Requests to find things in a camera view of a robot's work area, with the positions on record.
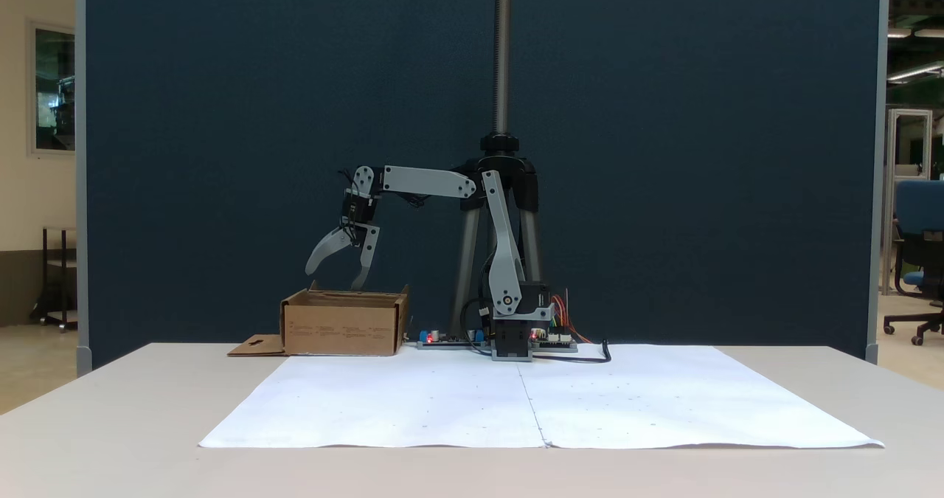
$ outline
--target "office chair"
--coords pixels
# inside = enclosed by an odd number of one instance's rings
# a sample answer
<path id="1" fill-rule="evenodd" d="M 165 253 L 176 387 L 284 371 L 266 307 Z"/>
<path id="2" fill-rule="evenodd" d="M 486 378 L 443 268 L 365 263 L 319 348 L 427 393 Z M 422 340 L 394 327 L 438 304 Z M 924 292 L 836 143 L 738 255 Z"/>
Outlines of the office chair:
<path id="1" fill-rule="evenodd" d="M 922 266 L 923 272 L 904 275 L 905 283 L 921 290 L 920 295 L 939 300 L 944 297 L 944 181 L 901 181 L 895 189 L 895 211 L 901 236 L 896 280 L 902 263 Z M 940 332 L 944 309 L 927 314 L 885 316 L 884 333 L 895 333 L 891 323 L 920 321 L 911 343 L 924 343 L 924 333 Z"/>

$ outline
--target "open cardboard box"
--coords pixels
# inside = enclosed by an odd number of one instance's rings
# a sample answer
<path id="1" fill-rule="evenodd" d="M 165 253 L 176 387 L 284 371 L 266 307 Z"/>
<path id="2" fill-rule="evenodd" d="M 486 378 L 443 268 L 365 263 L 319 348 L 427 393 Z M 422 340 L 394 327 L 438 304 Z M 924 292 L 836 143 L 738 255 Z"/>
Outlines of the open cardboard box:
<path id="1" fill-rule="evenodd" d="M 323 291 L 317 283 L 281 302 L 280 333 L 256 334 L 229 356 L 394 356 L 403 341 L 410 286 L 401 293 Z"/>

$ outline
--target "dark blue backdrop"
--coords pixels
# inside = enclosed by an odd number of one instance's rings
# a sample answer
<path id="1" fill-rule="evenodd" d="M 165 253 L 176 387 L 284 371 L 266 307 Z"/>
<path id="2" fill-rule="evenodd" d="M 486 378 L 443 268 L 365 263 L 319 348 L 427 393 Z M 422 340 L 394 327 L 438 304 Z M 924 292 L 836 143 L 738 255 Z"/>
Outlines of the dark blue backdrop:
<path id="1" fill-rule="evenodd" d="M 337 169 L 451 167 L 490 129 L 493 0 L 87 2 L 95 366 L 275 331 Z M 581 332 L 863 356 L 879 0 L 513 9 L 510 125 Z M 378 223 L 368 286 L 444 328 L 456 202 Z"/>

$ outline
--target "window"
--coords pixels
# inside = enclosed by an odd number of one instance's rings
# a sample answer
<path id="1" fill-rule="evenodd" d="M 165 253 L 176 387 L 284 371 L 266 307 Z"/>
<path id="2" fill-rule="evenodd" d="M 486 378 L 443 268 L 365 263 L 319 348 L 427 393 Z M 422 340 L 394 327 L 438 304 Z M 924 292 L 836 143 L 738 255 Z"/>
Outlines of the window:
<path id="1" fill-rule="evenodd" d="M 27 27 L 27 141 L 30 155 L 75 152 L 75 36 L 67 27 Z"/>

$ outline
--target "white paper sheet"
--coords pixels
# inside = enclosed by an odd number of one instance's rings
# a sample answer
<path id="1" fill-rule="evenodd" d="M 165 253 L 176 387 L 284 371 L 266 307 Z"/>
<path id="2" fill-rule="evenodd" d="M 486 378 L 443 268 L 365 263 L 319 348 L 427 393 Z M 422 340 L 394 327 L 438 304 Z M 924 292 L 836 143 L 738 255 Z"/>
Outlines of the white paper sheet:
<path id="1" fill-rule="evenodd" d="M 610 350 L 609 364 L 412 347 L 388 358 L 292 357 L 200 446 L 880 444 L 713 347 Z M 599 356 L 599 347 L 580 354 Z"/>
<path id="2" fill-rule="evenodd" d="M 293 356 L 203 447 L 541 446 L 515 364 L 469 350 Z"/>
<path id="3" fill-rule="evenodd" d="M 581 356 L 600 356 L 580 346 Z M 607 364 L 535 360 L 518 369 L 547 444 L 663 448 L 739 444 L 842 448 L 866 437 L 714 347 L 611 345 Z"/>

